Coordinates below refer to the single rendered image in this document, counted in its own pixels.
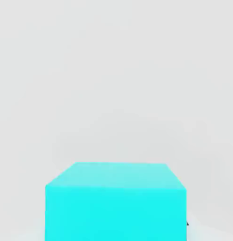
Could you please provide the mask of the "small cyan cube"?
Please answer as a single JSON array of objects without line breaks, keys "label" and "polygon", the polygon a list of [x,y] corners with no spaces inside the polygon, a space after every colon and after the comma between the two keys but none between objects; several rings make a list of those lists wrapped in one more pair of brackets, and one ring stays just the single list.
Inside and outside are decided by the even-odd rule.
[{"label": "small cyan cube", "polygon": [[77,162],[45,186],[45,241],[187,241],[187,191],[166,164]]}]

